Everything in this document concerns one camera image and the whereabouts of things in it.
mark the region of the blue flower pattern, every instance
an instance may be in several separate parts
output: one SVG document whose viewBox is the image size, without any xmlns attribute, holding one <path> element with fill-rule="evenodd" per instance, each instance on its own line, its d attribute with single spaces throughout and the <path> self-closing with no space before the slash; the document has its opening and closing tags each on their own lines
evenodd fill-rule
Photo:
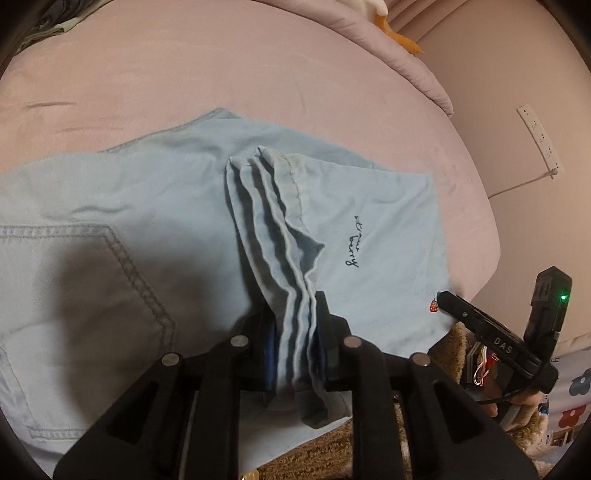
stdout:
<svg viewBox="0 0 591 480">
<path fill-rule="evenodd" d="M 584 374 L 573 380 L 573 384 L 569 388 L 569 393 L 572 397 L 577 395 L 586 395 L 591 388 L 591 368 L 585 370 Z"/>
</svg>

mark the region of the handheld device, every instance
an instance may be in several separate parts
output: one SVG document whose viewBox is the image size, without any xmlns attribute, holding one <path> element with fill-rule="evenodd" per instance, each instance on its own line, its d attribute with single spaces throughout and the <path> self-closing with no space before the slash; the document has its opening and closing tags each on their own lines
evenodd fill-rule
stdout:
<svg viewBox="0 0 591 480">
<path fill-rule="evenodd" d="M 564 323 L 572 284 L 572 279 L 556 267 L 538 274 L 523 340 L 453 293 L 444 291 L 437 295 L 439 308 L 463 322 L 476 339 L 499 358 L 497 383 L 504 395 L 483 403 L 509 400 L 527 388 L 543 393 L 552 390 L 558 380 L 558 370 L 550 364 L 550 358 Z"/>
</svg>

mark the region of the power strip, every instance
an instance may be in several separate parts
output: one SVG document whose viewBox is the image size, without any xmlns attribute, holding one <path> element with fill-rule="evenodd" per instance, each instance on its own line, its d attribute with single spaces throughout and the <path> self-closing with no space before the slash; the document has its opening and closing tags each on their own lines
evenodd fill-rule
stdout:
<svg viewBox="0 0 591 480">
<path fill-rule="evenodd" d="M 544 126 L 533 111 L 532 107 L 526 103 L 525 105 L 521 105 L 517 109 L 517 112 L 524 121 L 527 129 L 530 131 L 535 144 L 540 149 L 540 153 L 542 154 L 542 157 L 544 157 L 544 161 L 546 162 L 546 167 L 548 167 L 550 176 L 554 178 L 559 173 L 564 173 L 564 167 L 558 158 L 558 154 L 556 153 L 556 149 L 552 144 L 552 140 L 548 136 L 548 133 L 546 133 Z"/>
</svg>

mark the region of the metal screw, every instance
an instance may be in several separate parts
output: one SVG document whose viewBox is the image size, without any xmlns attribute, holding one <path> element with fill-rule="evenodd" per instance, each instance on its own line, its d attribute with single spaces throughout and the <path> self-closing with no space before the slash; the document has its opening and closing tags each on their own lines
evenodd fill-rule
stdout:
<svg viewBox="0 0 591 480">
<path fill-rule="evenodd" d="M 420 367 L 426 367 L 431 363 L 431 358 L 425 353 L 415 353 L 411 360 Z"/>
<path fill-rule="evenodd" d="M 167 353 L 162 357 L 162 364 L 165 367 L 174 367 L 181 361 L 181 358 L 176 353 Z"/>
<path fill-rule="evenodd" d="M 248 345 L 248 337 L 246 335 L 236 335 L 230 339 L 230 343 L 235 347 L 243 347 Z"/>
<path fill-rule="evenodd" d="M 361 341 L 361 338 L 356 337 L 356 336 L 349 336 L 349 337 L 345 337 L 345 339 L 343 340 L 343 343 L 345 344 L 345 346 L 349 347 L 349 348 L 359 348 L 361 346 L 361 343 L 363 343 Z"/>
</svg>

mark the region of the pocket stitching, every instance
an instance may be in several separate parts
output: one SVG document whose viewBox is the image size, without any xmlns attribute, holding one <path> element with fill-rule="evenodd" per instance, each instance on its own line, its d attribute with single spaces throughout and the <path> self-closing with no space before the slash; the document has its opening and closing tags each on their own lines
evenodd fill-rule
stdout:
<svg viewBox="0 0 591 480">
<path fill-rule="evenodd" d="M 121 266 L 121 270 L 129 285 L 139 294 L 142 302 L 152 312 L 154 320 L 160 325 L 162 334 L 158 344 L 158 350 L 160 353 L 164 353 L 164 347 L 171 349 L 174 345 L 176 338 L 176 323 L 172 317 L 166 312 L 164 305 L 156 297 L 154 291 L 147 283 L 146 279 L 141 275 L 129 252 L 125 249 L 115 232 L 109 225 L 92 225 L 92 224 L 70 224 L 70 225 L 47 225 L 47 226 L 35 226 L 35 225 L 1 225 L 0 226 L 0 239 L 2 238 L 13 238 L 13 239 L 44 239 L 44 238 L 102 238 L 106 243 L 107 247 Z M 29 434 L 32 438 L 41 439 L 56 439 L 55 433 L 60 432 L 66 434 L 67 432 L 75 433 L 72 437 L 65 435 L 57 435 L 60 439 L 75 439 L 80 437 L 80 433 L 83 433 L 83 429 L 42 429 L 38 421 L 34 418 L 27 396 L 25 395 L 24 389 L 18 377 L 14 373 L 14 369 L 8 358 L 8 354 L 5 352 L 5 358 L 8 366 L 11 369 L 12 376 L 15 378 L 27 409 L 30 415 L 30 419 L 37 426 L 33 428 L 26 426 Z"/>
</svg>

